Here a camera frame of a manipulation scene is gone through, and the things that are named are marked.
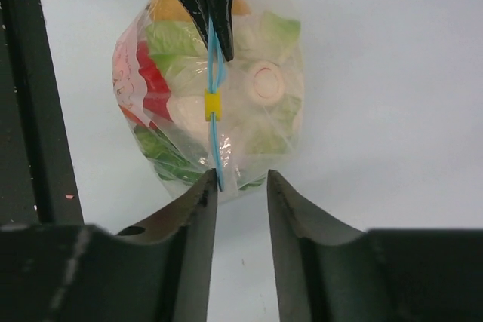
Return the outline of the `green lettuce toy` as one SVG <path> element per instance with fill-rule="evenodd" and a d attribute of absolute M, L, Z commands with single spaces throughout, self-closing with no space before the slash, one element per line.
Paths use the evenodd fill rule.
<path fill-rule="evenodd" d="M 149 55 L 166 83 L 166 68 L 177 57 L 205 57 L 208 65 L 208 53 L 192 24 L 180 21 L 152 23 L 146 27 L 145 41 Z M 214 66 L 208 65 L 208 75 L 215 71 Z M 209 140 L 210 147 L 205 149 L 177 127 L 172 119 L 168 121 L 154 113 L 153 115 L 155 119 L 150 128 L 138 125 L 134 129 L 142 153 L 153 164 L 160 179 L 185 185 L 193 184 L 212 165 Z M 266 166 L 255 159 L 251 164 L 238 167 L 232 157 L 223 158 L 221 155 L 226 182 L 239 189 L 258 186 L 266 170 L 284 156 L 286 155 L 277 160 L 269 158 Z"/>

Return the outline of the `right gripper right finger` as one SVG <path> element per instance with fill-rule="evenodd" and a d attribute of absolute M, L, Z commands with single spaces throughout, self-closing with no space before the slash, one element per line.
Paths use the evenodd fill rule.
<path fill-rule="evenodd" d="M 353 228 L 279 172 L 267 204 L 283 321 L 480 321 L 482 232 Z"/>

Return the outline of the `white cauliflower toy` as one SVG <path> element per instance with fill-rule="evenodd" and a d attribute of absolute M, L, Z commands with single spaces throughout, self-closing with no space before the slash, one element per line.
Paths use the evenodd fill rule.
<path fill-rule="evenodd" d="M 223 158 L 238 167 L 255 159 L 268 164 L 296 147 L 303 117 L 301 25 L 270 11 L 235 19 L 236 58 L 226 66 L 221 84 L 223 118 L 218 137 Z M 205 57 L 177 57 L 167 70 L 174 124 L 208 149 L 204 92 Z"/>

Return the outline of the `red apple toy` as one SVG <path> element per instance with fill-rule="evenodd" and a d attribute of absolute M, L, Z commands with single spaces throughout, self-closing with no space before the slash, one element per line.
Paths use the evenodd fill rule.
<path fill-rule="evenodd" d="M 143 100 L 143 108 L 161 118 L 171 121 L 167 109 L 167 102 L 171 96 L 171 91 L 154 60 L 150 57 L 146 41 L 137 43 L 136 57 L 140 66 L 138 72 L 143 77 L 147 87 L 147 94 Z"/>

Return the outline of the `clear zip top bag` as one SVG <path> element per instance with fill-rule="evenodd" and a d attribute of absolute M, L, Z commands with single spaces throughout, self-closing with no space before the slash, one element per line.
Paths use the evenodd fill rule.
<path fill-rule="evenodd" d="M 293 2 L 291 0 L 245 0 L 245 1 L 248 3 L 251 9 L 251 14 L 249 15 L 261 14 L 264 11 L 270 11 L 281 17 L 299 21 L 296 18 Z M 152 112 L 143 108 L 143 100 L 147 94 L 147 87 L 146 87 L 146 82 L 138 72 L 140 66 L 136 57 L 137 43 L 140 41 L 146 40 L 146 27 L 152 23 L 156 23 L 156 22 L 153 22 L 149 16 L 149 10 L 148 10 L 149 3 L 150 3 L 150 0 L 145 5 L 144 9 L 138 14 L 136 19 L 120 36 L 120 38 L 116 42 L 114 54 L 112 56 L 113 91 L 117 99 L 118 106 L 122 111 L 122 113 L 124 114 L 124 116 L 126 117 L 134 137 L 135 137 L 134 129 L 136 126 L 143 125 L 145 128 L 150 128 L 152 122 L 155 119 L 155 116 L 153 115 Z M 237 15 L 232 14 L 233 45 L 235 41 L 234 24 L 235 24 L 236 17 Z M 224 171 L 223 159 L 220 154 L 218 124 L 221 122 L 221 119 L 223 116 L 220 86 L 226 77 L 226 64 L 231 62 L 232 60 L 226 61 L 224 59 L 222 55 L 220 43 L 218 41 L 217 36 L 215 35 L 215 31 L 213 27 L 210 27 L 208 29 L 208 44 L 205 45 L 203 41 L 202 41 L 202 44 L 208 53 L 208 65 L 214 66 L 216 69 L 215 73 L 209 74 L 207 76 L 208 84 L 207 84 L 207 87 L 205 88 L 205 100 L 204 100 L 205 120 L 209 124 L 208 140 L 211 145 L 211 161 L 212 161 L 211 167 L 208 168 L 207 170 L 210 170 L 210 169 L 216 170 L 217 183 L 221 191 L 221 200 L 227 201 L 229 199 L 236 198 L 245 192 L 251 192 L 255 190 L 255 188 L 261 186 L 266 178 L 266 174 L 268 170 L 270 168 L 273 168 L 280 162 L 286 160 L 290 155 L 294 153 L 294 151 L 291 154 L 284 156 L 279 162 L 274 163 L 270 168 L 268 168 L 266 172 L 263 174 L 263 180 L 261 184 L 259 184 L 258 186 L 248 187 L 246 189 L 239 189 L 235 185 L 230 185 L 226 182 L 226 178 L 223 173 Z M 301 57 L 303 61 L 301 44 L 300 44 L 300 52 L 301 52 Z M 235 59 L 235 45 L 234 45 L 233 60 L 234 59 Z M 153 164 L 149 160 L 148 162 L 152 165 L 152 169 L 155 171 Z M 190 185 L 185 185 L 181 182 L 176 182 L 176 181 L 164 181 L 162 179 L 160 179 L 160 181 L 167 189 L 169 195 L 174 198 L 181 196 L 184 192 L 188 190 L 189 187 L 193 186 L 196 182 L 195 181 L 193 184 L 190 184 Z"/>

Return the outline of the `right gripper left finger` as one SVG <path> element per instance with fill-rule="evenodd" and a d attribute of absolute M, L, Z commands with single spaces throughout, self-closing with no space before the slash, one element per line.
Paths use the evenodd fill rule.
<path fill-rule="evenodd" d="M 117 235 L 95 225 L 1 229 L 3 321 L 204 321 L 217 175 Z"/>

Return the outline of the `orange fruit toy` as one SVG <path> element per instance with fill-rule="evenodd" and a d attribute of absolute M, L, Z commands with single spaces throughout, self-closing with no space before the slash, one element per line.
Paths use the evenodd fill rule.
<path fill-rule="evenodd" d="M 179 0 L 150 0 L 148 10 L 153 22 L 165 20 L 192 22 L 192 18 Z M 249 15 L 251 9 L 245 0 L 233 0 L 232 14 L 237 16 Z"/>

